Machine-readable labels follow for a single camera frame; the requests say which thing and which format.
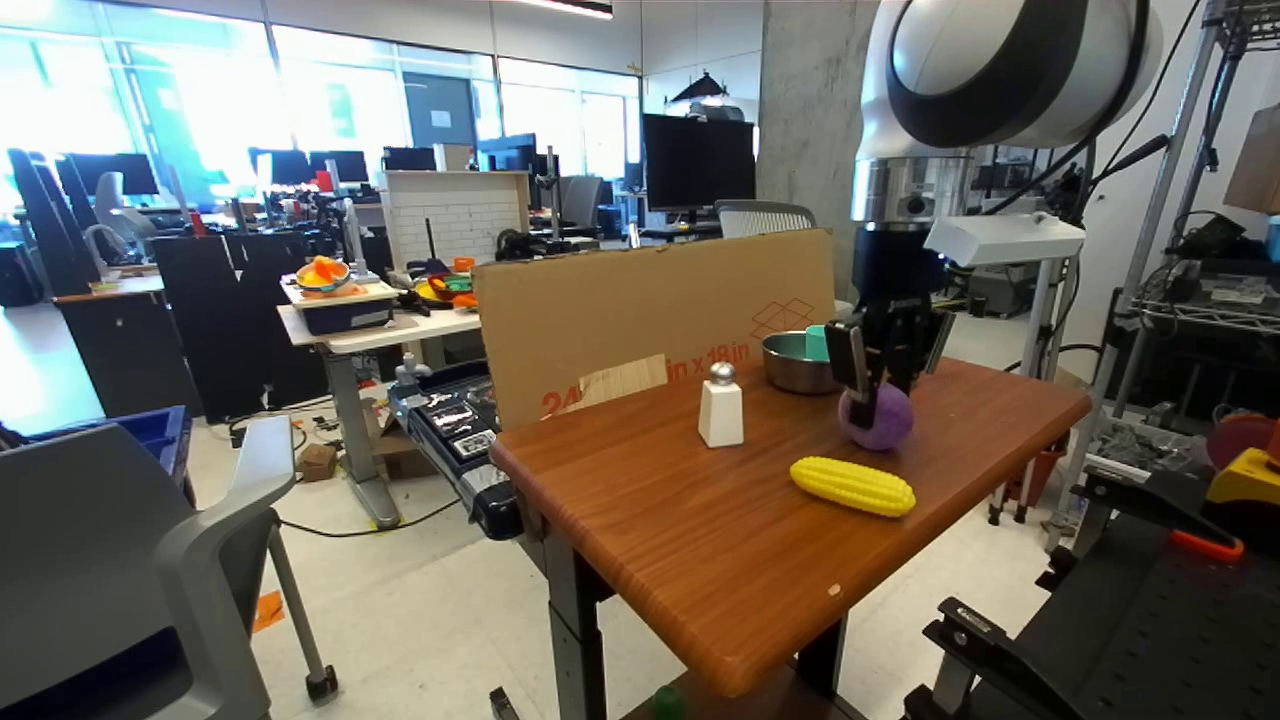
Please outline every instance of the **salt shaker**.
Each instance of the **salt shaker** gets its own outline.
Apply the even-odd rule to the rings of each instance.
[[[732,364],[710,364],[694,411],[694,433],[708,448],[742,445],[742,390],[732,379]]]

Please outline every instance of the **table leg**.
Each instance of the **table leg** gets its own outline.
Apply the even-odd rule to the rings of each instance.
[[[824,638],[799,647],[797,678],[821,695],[834,699],[839,660],[845,660],[845,618]]]
[[[322,355],[327,396],[336,409],[336,424],[344,433],[344,458],[350,491],[371,517],[374,530],[394,530],[400,509],[390,499],[386,478],[371,453],[361,390],[355,390],[355,355]]]
[[[556,653],[559,716],[604,720],[604,647],[596,628],[596,571],[565,538],[544,539],[549,618]]]

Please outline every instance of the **red object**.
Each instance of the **red object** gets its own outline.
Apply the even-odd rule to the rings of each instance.
[[[1167,544],[1181,548],[1181,551],[1204,557],[1211,565],[1239,565],[1242,560],[1242,544],[1239,539],[1234,544],[1214,544],[1207,538],[1170,530]]]
[[[193,235],[195,241],[211,241],[211,231],[205,229],[200,212],[189,212]]]
[[[1273,424],[1266,458],[1280,459],[1280,424]]]
[[[1211,424],[1204,440],[1211,468],[1229,468],[1247,448],[1273,453],[1273,445],[1274,445],[1274,420],[1264,411],[1229,411],[1225,420]]]
[[[315,170],[315,193],[333,193],[327,170]]]

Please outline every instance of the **orange object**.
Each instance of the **orange object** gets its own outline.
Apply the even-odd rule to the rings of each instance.
[[[481,299],[476,297],[450,297],[450,310],[454,311],[481,311]]]
[[[307,294],[333,294],[346,280],[346,265],[333,255],[310,255],[298,274],[296,285]]]
[[[1181,551],[1204,557],[1211,565],[1239,565],[1242,560],[1242,544],[1239,539],[1234,544],[1214,544],[1207,538],[1170,530],[1167,544],[1181,548]]]
[[[251,634],[264,634],[264,628],[273,628],[281,622],[282,622],[281,594],[260,598],[256,609],[251,609]]]

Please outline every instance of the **box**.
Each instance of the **box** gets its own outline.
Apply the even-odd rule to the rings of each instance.
[[[400,294],[384,280],[350,280],[333,297],[305,294],[296,278],[281,278],[289,303],[305,317],[310,336],[384,328],[394,311]]]
[[[717,362],[760,364],[772,333],[830,319],[828,231],[584,254],[476,274],[503,428],[534,424]]]
[[[1252,113],[1225,203],[1280,216],[1280,104]]]

